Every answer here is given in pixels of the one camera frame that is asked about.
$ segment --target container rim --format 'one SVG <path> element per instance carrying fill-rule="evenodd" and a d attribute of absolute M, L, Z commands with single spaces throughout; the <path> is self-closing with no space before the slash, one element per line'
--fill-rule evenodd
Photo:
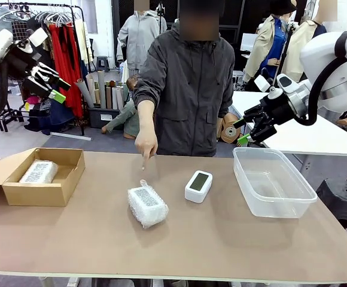
<path fill-rule="evenodd" d="M 238 159 L 237 152 L 238 151 L 246 151 L 248 149 L 259 149 L 259 150 L 260 149 L 265 149 L 264 152 L 271 152 L 271 153 L 274 153 L 274 154 L 278 155 L 280 157 L 280 159 L 292 171 L 293 174 L 301 176 L 301 177 L 298 176 L 297 178 L 299 179 L 300 183 L 305 187 L 306 191 L 311 196 L 310 199 L 274 198 L 274 197 L 261 196 L 253 189 L 253 187 L 250 184 L 248 178 L 246 177 L 246 173 L 244 172 L 242 174 L 242 176 L 244 177 L 244 179 L 246 181 L 248 181 L 249 186 L 251 188 L 252 195 L 254 197 L 256 197 L 257 199 L 259 199 L 261 201 L 269 201 L 269 202 L 287 202 L 287 201 L 294 202 L 295 200 L 297 200 L 298 203 L 313 203 L 313 202 L 317 201 L 317 193 L 314 191 L 314 189 L 311 187 L 311 185 L 308 183 L 308 181 L 306 181 L 304 176 L 295 168 L 295 166 L 291 163 L 291 161 L 282 152 L 278 151 L 277 149 L 270 149 L 270 148 L 235 148 L 235 149 L 233 149 L 233 156 L 234 156 L 234 158 L 236 160 L 235 163 L 238 165 L 240 170 L 243 170 L 243 168 L 241 166 L 240 160 Z"/>

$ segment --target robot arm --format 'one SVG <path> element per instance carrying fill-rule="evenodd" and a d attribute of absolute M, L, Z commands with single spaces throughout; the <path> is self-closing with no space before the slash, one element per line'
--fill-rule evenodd
<path fill-rule="evenodd" d="M 53 90 L 51 85 L 64 90 L 69 90 L 71 86 L 60 79 L 52 68 L 40 63 L 40 55 L 31 46 L 31 43 L 35 47 L 41 45 L 46 37 L 47 34 L 40 28 L 29 38 L 13 42 L 11 32 L 0 31 L 0 112 L 7 104 L 8 77 L 24 80 L 23 87 L 43 99 L 49 97 L 60 103 L 65 101 L 66 97 Z"/>
<path fill-rule="evenodd" d="M 255 124 L 250 140 L 265 141 L 276 134 L 275 124 L 292 119 L 311 126 L 321 106 L 335 112 L 347 111 L 347 32 L 314 38 L 303 49 L 301 62 L 307 81 L 297 84 L 284 74 L 277 77 L 279 88 L 263 84 L 262 78 L 255 81 L 262 91 L 270 88 L 269 94 L 235 124 L 236 128 Z"/>

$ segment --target bubble wrap package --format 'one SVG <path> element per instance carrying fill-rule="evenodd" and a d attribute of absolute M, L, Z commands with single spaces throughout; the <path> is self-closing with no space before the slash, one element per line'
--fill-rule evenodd
<path fill-rule="evenodd" d="M 48 160 L 35 160 L 19 181 L 21 184 L 50 184 L 58 171 L 58 165 Z"/>
<path fill-rule="evenodd" d="M 166 219 L 168 206 L 146 181 L 140 183 L 141 187 L 128 191 L 128 203 L 136 220 L 147 229 Z"/>

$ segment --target digital thermometer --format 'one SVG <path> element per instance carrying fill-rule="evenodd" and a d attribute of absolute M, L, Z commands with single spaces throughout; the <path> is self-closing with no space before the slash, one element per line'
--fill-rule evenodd
<path fill-rule="evenodd" d="M 185 199 L 195 203 L 204 201 L 212 184 L 212 175 L 198 170 L 185 186 Z"/>

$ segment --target beige coat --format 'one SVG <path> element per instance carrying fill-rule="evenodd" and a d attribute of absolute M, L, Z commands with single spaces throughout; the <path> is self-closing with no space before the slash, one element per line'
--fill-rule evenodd
<path fill-rule="evenodd" d="M 313 38 L 317 24 L 313 21 L 306 21 L 293 33 L 287 58 L 285 58 L 282 73 L 290 77 L 293 81 L 299 82 L 304 73 L 304 68 L 300 61 L 301 50 Z"/>
<path fill-rule="evenodd" d="M 243 80 L 248 82 L 255 77 L 261 63 L 268 56 L 270 49 L 275 39 L 275 18 L 269 16 L 263 27 L 258 32 L 255 44 L 253 45 L 252 53 L 245 66 L 245 75 Z"/>

